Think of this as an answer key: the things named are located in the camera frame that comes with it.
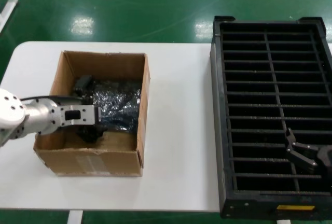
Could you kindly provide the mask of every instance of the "cardboard box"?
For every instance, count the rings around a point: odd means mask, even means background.
[[[141,176],[144,165],[145,127],[149,93],[149,66],[145,54],[61,53],[51,95],[70,95],[75,80],[92,75],[105,80],[141,80],[139,124],[136,134],[104,132],[87,144],[75,132],[37,135],[36,154],[57,175]]]

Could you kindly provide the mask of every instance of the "white tape on floor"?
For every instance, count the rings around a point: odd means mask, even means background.
[[[82,216],[83,216],[83,210],[70,210],[67,224],[81,224]]]

